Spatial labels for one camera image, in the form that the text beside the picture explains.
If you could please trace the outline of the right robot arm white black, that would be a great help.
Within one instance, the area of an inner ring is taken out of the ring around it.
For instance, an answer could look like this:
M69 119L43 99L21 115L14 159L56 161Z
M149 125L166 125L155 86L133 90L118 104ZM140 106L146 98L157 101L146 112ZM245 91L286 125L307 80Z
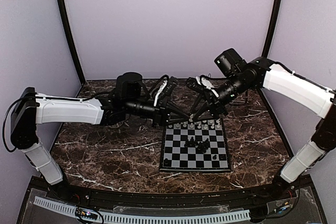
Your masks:
M205 112L212 119L225 114L226 105L253 88L277 93L320 118L307 143L268 187L269 197L278 200L287 193L288 184L335 149L335 90L297 74L279 61L258 57L246 62L233 48L222 52L214 62L225 77L219 87L214 87L211 79L204 75L187 81L187 86L199 93L191 110L191 121L205 120Z

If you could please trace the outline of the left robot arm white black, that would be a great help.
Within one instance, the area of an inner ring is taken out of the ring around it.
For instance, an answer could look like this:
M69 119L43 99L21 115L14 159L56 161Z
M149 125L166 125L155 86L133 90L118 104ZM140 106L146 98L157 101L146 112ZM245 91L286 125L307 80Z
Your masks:
M177 85L175 77L164 75L155 95L147 89L142 75L127 72L117 77L115 88L89 98L55 97L37 93L33 87L7 109L10 118L10 139L40 172L54 193L63 201L74 197L74 189L66 183L66 175L51 157L39 137L37 125L44 123L87 123L109 126L122 122L126 115L151 119L154 125L167 126L188 120L189 115L170 100Z

